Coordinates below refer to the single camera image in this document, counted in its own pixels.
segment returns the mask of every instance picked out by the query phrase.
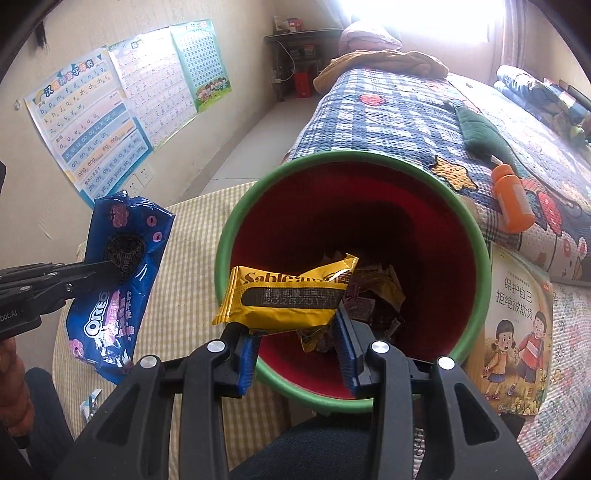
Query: yellow blanket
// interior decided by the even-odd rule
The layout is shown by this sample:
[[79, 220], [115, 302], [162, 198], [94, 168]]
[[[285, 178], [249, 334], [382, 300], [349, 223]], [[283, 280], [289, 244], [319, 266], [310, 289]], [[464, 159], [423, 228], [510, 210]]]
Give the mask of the yellow blanket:
[[331, 60], [330, 65], [314, 79], [314, 88], [324, 95], [330, 91], [341, 74], [356, 67], [435, 79], [445, 78], [449, 73], [449, 69], [435, 57], [419, 51], [402, 53], [394, 50], [357, 50]]

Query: green bin rim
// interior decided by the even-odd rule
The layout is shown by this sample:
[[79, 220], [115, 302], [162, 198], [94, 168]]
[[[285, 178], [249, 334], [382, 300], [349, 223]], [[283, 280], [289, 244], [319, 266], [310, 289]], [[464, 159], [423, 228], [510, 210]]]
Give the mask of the green bin rim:
[[[457, 341], [456, 346], [449, 353], [449, 356], [456, 362], [462, 363], [470, 353], [472, 345], [484, 325], [491, 297], [491, 264], [484, 238], [472, 214], [449, 187], [421, 168], [384, 154], [355, 150], [333, 150], [315, 153], [287, 162], [264, 178], [258, 180], [236, 204], [220, 236], [215, 259], [215, 292], [217, 303], [221, 304], [226, 293], [226, 288], [228, 287], [230, 259], [236, 235], [250, 209], [264, 193], [282, 179], [307, 168], [329, 163], [347, 163], [351, 161], [381, 165], [422, 181], [446, 202], [464, 226], [474, 255], [476, 293], [472, 313], [470, 314], [466, 328]], [[316, 411], [327, 413], [331, 411], [360, 413], [371, 411], [372, 409], [372, 399], [346, 400], [325, 397], [305, 390], [278, 375], [261, 358], [256, 363], [256, 377], [264, 384], [269, 385], [273, 390], [288, 398], [293, 398]]]

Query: sunlight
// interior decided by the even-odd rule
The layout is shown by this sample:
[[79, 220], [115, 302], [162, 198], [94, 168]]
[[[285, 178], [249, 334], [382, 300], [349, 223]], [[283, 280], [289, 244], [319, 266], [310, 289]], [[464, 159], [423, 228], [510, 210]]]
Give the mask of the sunlight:
[[402, 33], [464, 43], [489, 41], [502, 19], [502, 0], [341, 0], [348, 14], [392, 24]]

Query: green pillow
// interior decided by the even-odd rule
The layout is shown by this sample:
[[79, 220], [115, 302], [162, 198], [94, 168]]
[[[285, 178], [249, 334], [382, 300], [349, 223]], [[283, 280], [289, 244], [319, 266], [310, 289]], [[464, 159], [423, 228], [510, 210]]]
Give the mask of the green pillow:
[[503, 163], [510, 165], [517, 173], [513, 150], [490, 120], [470, 110], [464, 104], [453, 102], [452, 106], [456, 111], [457, 120], [460, 122], [460, 130], [468, 152], [486, 157], [494, 155]]

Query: snack wrapper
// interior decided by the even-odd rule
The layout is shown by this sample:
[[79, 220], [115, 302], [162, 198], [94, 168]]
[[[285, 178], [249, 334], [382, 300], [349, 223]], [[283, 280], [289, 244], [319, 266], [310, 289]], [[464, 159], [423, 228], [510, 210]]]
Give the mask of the snack wrapper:
[[66, 319], [76, 358], [119, 384], [133, 366], [135, 342], [174, 215], [126, 192], [95, 201], [85, 263], [113, 261], [121, 269], [116, 285], [76, 296]]
[[[393, 266], [382, 268], [381, 264], [358, 267], [343, 295], [349, 317], [369, 324], [377, 340], [388, 342], [392, 341], [394, 332], [402, 323], [397, 312], [400, 312], [404, 300], [405, 295]], [[381, 302], [380, 307], [376, 306], [378, 302]], [[329, 326], [300, 329], [298, 335], [306, 353], [327, 352], [334, 346]]]
[[268, 333], [328, 324], [347, 289], [358, 258], [284, 275], [249, 267], [234, 267], [213, 324], [239, 322]]

